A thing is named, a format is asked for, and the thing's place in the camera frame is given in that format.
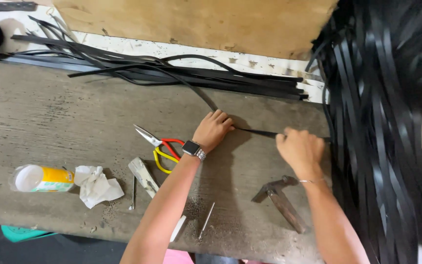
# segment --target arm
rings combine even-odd
[[[193,135],[208,154],[233,130],[232,119],[218,110],[209,113]],[[120,264],[161,264],[173,229],[179,221],[200,159],[184,154],[150,202],[141,223],[126,246]]]
[[[317,247],[327,264],[368,264],[353,226],[323,180],[320,160],[325,142],[307,131],[285,129],[276,137],[278,151],[303,182],[312,212]]]

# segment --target yellow scissor handle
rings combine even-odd
[[[170,156],[169,154],[166,154],[166,153],[162,152],[162,151],[159,149],[159,147],[156,147],[156,149],[153,151],[153,153],[154,153],[154,160],[156,161],[156,165],[157,165],[157,167],[159,168],[159,170],[161,170],[161,171],[163,171],[163,172],[165,172],[165,173],[167,173],[167,174],[170,174],[172,171],[166,170],[166,169],[164,169],[164,168],[160,165],[160,162],[159,162],[159,156],[158,156],[158,154],[159,154],[159,155],[161,155],[162,157],[165,157],[165,158],[167,158],[167,159],[169,159],[169,160],[173,161],[173,162],[179,163],[179,161],[178,161],[176,158],[174,158],[174,157]]]

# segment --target teal plastic object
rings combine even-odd
[[[3,235],[10,242],[14,242],[14,243],[57,234],[57,233],[48,232],[48,231],[32,230],[32,229],[15,227],[15,226],[7,226],[7,225],[2,225],[1,231],[3,231]]]

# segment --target watch face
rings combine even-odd
[[[182,150],[185,153],[190,154],[192,156],[194,156],[199,149],[200,149],[200,145],[192,141],[185,142],[184,146],[182,147]]]

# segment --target smartwatch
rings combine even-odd
[[[187,141],[182,147],[182,150],[184,153],[187,153],[190,156],[197,156],[201,161],[206,158],[206,154],[201,149],[200,144],[193,142],[193,141]]]

